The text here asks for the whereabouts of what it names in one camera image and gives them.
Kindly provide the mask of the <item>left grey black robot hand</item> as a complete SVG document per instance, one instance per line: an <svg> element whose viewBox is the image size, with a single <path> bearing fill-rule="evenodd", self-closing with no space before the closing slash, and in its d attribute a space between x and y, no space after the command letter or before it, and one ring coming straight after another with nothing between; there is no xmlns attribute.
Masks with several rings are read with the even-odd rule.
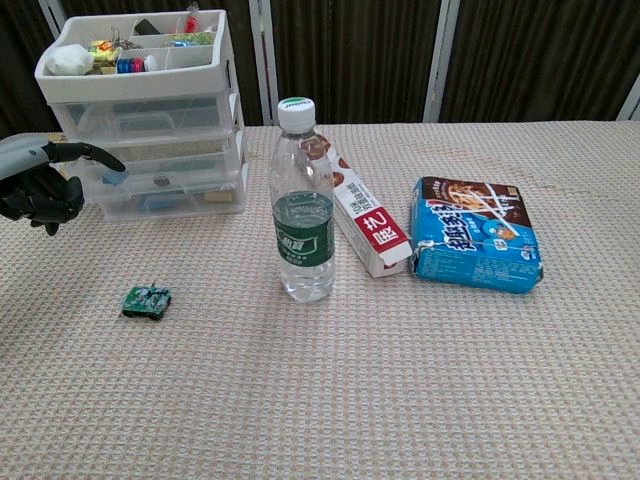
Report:
<svg viewBox="0 0 640 480"><path fill-rule="evenodd" d="M46 133L0 140L0 215L28 219L48 235L75 219L85 203L81 180L66 179L53 166L87 159L115 171L125 165L106 150L85 142L54 142Z"/></svg>

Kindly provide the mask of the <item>small green circuit board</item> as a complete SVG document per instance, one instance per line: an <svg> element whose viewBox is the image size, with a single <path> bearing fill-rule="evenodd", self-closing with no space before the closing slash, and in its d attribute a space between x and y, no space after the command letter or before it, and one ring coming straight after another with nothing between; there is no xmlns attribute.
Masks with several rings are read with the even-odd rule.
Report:
<svg viewBox="0 0 640 480"><path fill-rule="evenodd" d="M166 309L171 304L172 292L169 288L135 286L126 295L121 313L126 317L144 317L154 321L164 317Z"/></svg>

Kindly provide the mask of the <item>clear drawer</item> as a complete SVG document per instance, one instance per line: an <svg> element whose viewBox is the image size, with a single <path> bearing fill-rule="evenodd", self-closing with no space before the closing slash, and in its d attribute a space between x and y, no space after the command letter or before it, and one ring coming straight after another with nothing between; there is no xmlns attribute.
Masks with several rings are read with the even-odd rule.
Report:
<svg viewBox="0 0 640 480"><path fill-rule="evenodd" d="M69 140L102 146L225 139L242 122L240 96L228 91L54 103L51 109Z"/></svg>
<svg viewBox="0 0 640 480"><path fill-rule="evenodd" d="M93 161L78 160L66 167L64 173L80 178L84 194L91 202L171 191L225 190L236 187L240 178L240 161L234 151L141 160L127 162L125 166L128 177L119 185L103 184L101 177L110 169ZM153 182L156 176L167 177L170 184L156 186Z"/></svg>
<svg viewBox="0 0 640 480"><path fill-rule="evenodd" d="M241 213L245 209L246 191L243 187L233 189L234 200L228 203L210 203L203 199L205 192L186 193L171 191L155 194L138 194L128 199L101 201L98 203L104 218L109 222L144 221L158 218L179 218ZM176 200L172 209L146 214L138 205L145 196L170 196Z"/></svg>

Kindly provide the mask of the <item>clear top drawer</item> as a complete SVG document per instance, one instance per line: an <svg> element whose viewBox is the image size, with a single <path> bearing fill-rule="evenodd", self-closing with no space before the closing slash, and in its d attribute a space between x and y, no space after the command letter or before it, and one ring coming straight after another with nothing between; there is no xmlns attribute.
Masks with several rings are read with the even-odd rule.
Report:
<svg viewBox="0 0 640 480"><path fill-rule="evenodd" d="M225 139L242 122L240 96L228 91L54 103L51 109L69 140L102 146Z"/></svg>

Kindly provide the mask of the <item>clear bottom drawer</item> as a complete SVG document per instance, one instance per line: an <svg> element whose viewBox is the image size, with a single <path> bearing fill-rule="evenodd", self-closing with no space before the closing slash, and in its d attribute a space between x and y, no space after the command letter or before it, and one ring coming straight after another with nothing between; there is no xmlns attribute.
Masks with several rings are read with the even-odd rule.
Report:
<svg viewBox="0 0 640 480"><path fill-rule="evenodd" d="M203 199L205 192L186 193L171 191L155 194L138 194L128 199L101 201L98 203L104 218L109 222L144 221L158 218L179 218L241 213L245 209L246 191L243 187L233 189L234 200L228 203L210 203ZM170 196L176 200L172 209L146 214L138 205L145 196Z"/></svg>

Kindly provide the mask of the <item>red white toothpaste box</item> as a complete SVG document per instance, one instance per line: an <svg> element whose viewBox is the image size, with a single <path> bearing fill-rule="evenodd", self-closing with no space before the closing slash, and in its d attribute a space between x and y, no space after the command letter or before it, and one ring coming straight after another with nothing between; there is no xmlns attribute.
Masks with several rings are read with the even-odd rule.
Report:
<svg viewBox="0 0 640 480"><path fill-rule="evenodd" d="M371 277L400 273L409 238L329 140L318 133L333 169L335 219Z"/></svg>

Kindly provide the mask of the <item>blue flat item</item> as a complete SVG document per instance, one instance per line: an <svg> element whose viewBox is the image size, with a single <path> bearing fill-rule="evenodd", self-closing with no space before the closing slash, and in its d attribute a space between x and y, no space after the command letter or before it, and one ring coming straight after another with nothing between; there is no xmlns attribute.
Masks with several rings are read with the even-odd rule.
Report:
<svg viewBox="0 0 640 480"><path fill-rule="evenodd" d="M176 206L176 200L170 196L145 196L140 200L138 209L140 212L152 214L153 212L172 209Z"/></svg>

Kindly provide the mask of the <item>yellow candy wrapper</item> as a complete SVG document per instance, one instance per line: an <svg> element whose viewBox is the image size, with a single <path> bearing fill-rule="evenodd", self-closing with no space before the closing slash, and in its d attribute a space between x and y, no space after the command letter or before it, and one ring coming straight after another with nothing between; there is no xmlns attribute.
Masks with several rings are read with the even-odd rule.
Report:
<svg viewBox="0 0 640 480"><path fill-rule="evenodd" d="M87 51L95 62L114 62L119 58L121 48L110 40L94 40L88 45Z"/></svg>

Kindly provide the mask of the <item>metal binder clips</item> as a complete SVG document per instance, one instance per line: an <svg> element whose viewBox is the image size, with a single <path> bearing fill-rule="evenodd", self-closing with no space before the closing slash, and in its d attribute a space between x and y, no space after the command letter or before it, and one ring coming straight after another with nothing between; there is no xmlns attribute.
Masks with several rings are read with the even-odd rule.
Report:
<svg viewBox="0 0 640 480"><path fill-rule="evenodd" d="M140 46L139 44L127 38L123 38L118 28L111 27L111 31L112 31L111 43L114 48L120 48L122 50L142 49L142 46Z"/></svg>

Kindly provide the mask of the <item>green yellow packet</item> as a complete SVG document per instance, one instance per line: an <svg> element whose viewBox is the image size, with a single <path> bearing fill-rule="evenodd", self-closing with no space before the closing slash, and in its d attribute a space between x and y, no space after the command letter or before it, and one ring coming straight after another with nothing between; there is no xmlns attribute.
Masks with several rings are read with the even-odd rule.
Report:
<svg viewBox="0 0 640 480"><path fill-rule="evenodd" d="M183 32L169 35L170 45L173 47L193 47L212 45L214 35L210 31L203 32Z"/></svg>

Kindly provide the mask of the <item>clear green-label water bottle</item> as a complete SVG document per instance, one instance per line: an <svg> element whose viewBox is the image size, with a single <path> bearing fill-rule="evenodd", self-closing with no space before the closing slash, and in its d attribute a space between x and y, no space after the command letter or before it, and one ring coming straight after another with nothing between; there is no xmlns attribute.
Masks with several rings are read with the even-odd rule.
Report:
<svg viewBox="0 0 640 480"><path fill-rule="evenodd" d="M290 97L277 110L270 199L281 278L294 300L310 303L328 296L335 279L333 170L315 130L314 101Z"/></svg>

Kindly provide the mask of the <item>dark pleated curtain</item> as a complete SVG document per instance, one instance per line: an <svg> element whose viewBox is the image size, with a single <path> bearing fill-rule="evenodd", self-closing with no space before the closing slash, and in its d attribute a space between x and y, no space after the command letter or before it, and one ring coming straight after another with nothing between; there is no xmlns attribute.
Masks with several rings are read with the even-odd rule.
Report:
<svg viewBox="0 0 640 480"><path fill-rule="evenodd" d="M61 0L67 17L227 12L245 120L262 123L248 0ZM440 0L270 0L280 97L323 124L423 118ZM0 0L0 139L59 125L34 78L37 0ZM441 122L615 120L640 73L640 0L461 0Z"/></svg>

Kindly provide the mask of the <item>beige woven tablecloth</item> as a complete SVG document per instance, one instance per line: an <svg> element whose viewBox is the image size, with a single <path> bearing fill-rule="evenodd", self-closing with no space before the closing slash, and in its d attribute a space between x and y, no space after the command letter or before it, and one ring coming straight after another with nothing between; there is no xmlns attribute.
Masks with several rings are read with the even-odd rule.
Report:
<svg viewBox="0 0 640 480"><path fill-rule="evenodd" d="M323 132L402 226L421 177L517 186L543 280L374 279L338 236L331 295L293 301L274 127L237 215L0 217L0 479L640 480L640 122ZM152 284L164 317L124 316Z"/></svg>

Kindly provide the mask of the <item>blue cookie package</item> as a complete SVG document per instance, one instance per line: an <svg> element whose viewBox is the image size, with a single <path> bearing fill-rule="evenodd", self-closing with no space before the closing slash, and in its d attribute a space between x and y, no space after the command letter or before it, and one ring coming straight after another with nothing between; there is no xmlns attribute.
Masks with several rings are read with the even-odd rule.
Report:
<svg viewBox="0 0 640 480"><path fill-rule="evenodd" d="M413 191L414 276L528 293L543 279L539 244L519 189L425 176Z"/></svg>

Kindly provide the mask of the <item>white plastic drawer organizer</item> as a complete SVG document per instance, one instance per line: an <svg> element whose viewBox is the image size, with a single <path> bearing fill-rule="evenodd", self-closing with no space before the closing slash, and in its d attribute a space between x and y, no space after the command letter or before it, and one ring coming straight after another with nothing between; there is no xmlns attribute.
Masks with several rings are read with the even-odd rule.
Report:
<svg viewBox="0 0 640 480"><path fill-rule="evenodd" d="M169 35L184 32L186 16L187 11L79 16L69 19L57 39L58 46L79 44L88 47L94 40L111 40L111 27L116 27L123 38L142 46L142 49L121 50L118 59L153 55L160 69L155 72L118 74L115 64L115 71L112 73L55 76L47 69L46 61L40 60L35 77L48 105L211 95L224 91L240 96L226 13L222 10L199 10L197 14L197 32L212 32L212 45L173 47L170 45ZM134 26L142 19L149 20L161 34L137 36ZM240 161L240 178L236 187L225 190L243 187L247 197L248 165L245 159L243 116L242 122L225 139L96 146L111 153L124 165L141 160L234 151Z"/></svg>

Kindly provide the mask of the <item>white partition post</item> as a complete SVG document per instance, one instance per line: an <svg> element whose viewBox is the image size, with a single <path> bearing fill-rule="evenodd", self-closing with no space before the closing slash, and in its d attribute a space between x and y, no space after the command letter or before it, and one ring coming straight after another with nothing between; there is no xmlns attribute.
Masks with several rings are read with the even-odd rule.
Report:
<svg viewBox="0 0 640 480"><path fill-rule="evenodd" d="M431 66L423 110L424 123L440 119L461 0L440 0Z"/></svg>
<svg viewBox="0 0 640 480"><path fill-rule="evenodd" d="M61 0L37 1L53 37L57 39L67 20Z"/></svg>
<svg viewBox="0 0 640 480"><path fill-rule="evenodd" d="M270 0L248 0L258 87L264 125L278 125L279 102Z"/></svg>
<svg viewBox="0 0 640 480"><path fill-rule="evenodd" d="M640 73L632 85L616 120L640 121Z"/></svg>

